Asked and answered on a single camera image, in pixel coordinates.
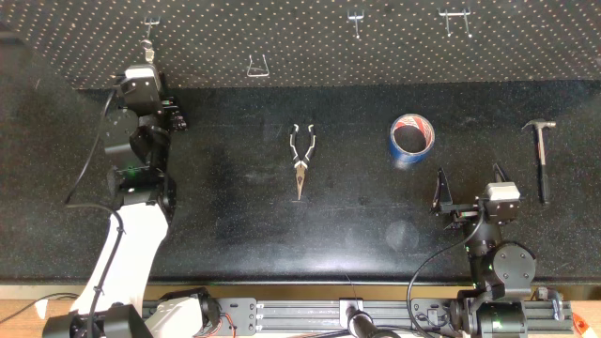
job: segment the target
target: metal bracket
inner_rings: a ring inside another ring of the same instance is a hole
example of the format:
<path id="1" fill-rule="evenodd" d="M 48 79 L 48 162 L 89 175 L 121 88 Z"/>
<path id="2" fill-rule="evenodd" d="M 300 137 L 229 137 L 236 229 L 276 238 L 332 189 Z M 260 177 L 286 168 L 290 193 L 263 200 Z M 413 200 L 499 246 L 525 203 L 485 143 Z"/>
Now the metal bracket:
<path id="1" fill-rule="evenodd" d="M 357 15 L 357 11 L 354 12 L 355 15 L 350 15 L 350 10 L 347 10 L 347 17 L 349 20 L 355 22 L 355 33 L 357 34 L 357 38 L 359 37 L 359 20 L 363 20 L 365 17 L 365 10 L 361 11 L 361 15 Z"/>
<path id="2" fill-rule="evenodd" d="M 348 309 L 353 308 L 355 310 L 363 311 L 363 300 L 359 299 L 340 299 L 340 326 L 348 329 Z"/>
<path id="3" fill-rule="evenodd" d="M 444 10 L 444 12 L 440 11 L 439 8 L 439 16 L 443 16 L 446 20 L 447 23 L 447 36 L 450 37 L 451 36 L 451 29 L 449 28 L 449 17 L 450 16 L 462 16 L 463 20 L 466 22 L 466 32 L 468 33 L 468 38 L 471 38 L 471 33 L 470 33 L 470 24 L 468 23 L 468 15 L 471 15 L 470 9 L 463 9 L 460 12 L 456 12 L 456 13 L 449 13 L 448 10 Z"/>
<path id="4" fill-rule="evenodd" d="M 248 76 L 248 77 L 266 77 L 266 76 L 270 76 L 270 68 L 267 66 L 267 61 L 265 60 L 265 55 L 264 54 L 263 54 L 263 63 L 265 64 L 265 69 L 253 67 L 253 56 L 249 55 L 249 58 L 251 59 L 251 64 L 248 65 L 248 69 L 246 70 L 246 76 Z M 259 71 L 266 71 L 266 72 L 260 73 L 260 74 L 251 74 L 251 70 L 259 70 Z"/>
<path id="5" fill-rule="evenodd" d="M 161 23 L 161 17 L 146 17 L 144 24 L 148 26 L 146 31 L 146 38 L 140 42 L 142 48 L 144 48 L 144 58 L 148 63 L 154 61 L 154 49 L 152 48 L 152 41 L 150 41 L 150 30 L 153 25 Z"/>

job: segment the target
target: black countertop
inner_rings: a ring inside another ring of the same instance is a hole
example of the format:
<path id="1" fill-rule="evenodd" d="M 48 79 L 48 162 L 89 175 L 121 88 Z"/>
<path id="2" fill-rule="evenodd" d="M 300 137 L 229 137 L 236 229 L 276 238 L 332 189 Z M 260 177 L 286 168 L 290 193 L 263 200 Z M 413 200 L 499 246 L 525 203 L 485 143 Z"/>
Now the black countertop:
<path id="1" fill-rule="evenodd" d="M 108 216 L 62 200 L 91 147 L 106 91 L 0 77 L 0 281 L 85 283 Z M 433 252 L 461 239 L 428 210 L 443 166 L 456 202 L 470 203 L 499 162 L 525 197 L 502 230 L 537 254 L 536 281 L 599 283 L 601 83 L 528 82 L 174 90 L 190 129 L 174 135 L 169 172 L 177 212 L 152 283 L 406 283 Z M 388 132 L 425 116 L 436 143 L 393 169 Z M 534 118 L 546 132 L 550 207 L 538 203 Z M 288 135 L 316 126 L 316 154 L 297 201 Z M 108 203 L 110 163 L 97 152 L 75 201 Z M 434 261 L 420 281 L 469 282 L 465 253 Z"/>

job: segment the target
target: perforated board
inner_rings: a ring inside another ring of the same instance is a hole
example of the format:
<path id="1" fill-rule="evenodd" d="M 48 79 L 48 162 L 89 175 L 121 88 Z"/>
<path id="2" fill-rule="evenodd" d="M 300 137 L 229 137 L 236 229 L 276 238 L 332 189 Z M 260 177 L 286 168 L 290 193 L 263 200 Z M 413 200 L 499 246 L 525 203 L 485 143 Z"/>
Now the perforated board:
<path id="1" fill-rule="evenodd" d="M 469 8 L 452 35 L 438 9 Z M 364 10 L 355 37 L 351 14 Z M 144 62 L 181 87 L 601 79 L 601 2 L 591 0 L 0 0 L 0 20 L 75 88 Z M 270 76 L 247 77 L 249 56 Z"/>

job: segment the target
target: blue tape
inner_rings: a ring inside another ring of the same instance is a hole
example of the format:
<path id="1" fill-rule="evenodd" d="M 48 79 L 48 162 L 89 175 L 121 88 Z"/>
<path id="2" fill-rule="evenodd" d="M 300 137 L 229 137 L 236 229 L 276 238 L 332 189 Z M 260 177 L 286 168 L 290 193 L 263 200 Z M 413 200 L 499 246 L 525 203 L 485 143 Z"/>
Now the blue tape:
<path id="1" fill-rule="evenodd" d="M 411 153 L 403 148 L 401 148 L 396 141 L 394 140 L 394 131 L 401 127 L 411 126 L 417 128 L 422 132 L 425 138 L 425 149 L 417 152 Z M 430 149 L 434 145 L 434 128 L 430 122 L 425 119 L 423 116 L 415 115 L 415 114 L 407 114 L 402 115 L 397 118 L 393 125 L 391 126 L 391 134 L 390 134 L 390 149 L 393 154 L 393 163 L 397 168 L 405 168 L 409 164 L 419 162 L 427 156 Z"/>

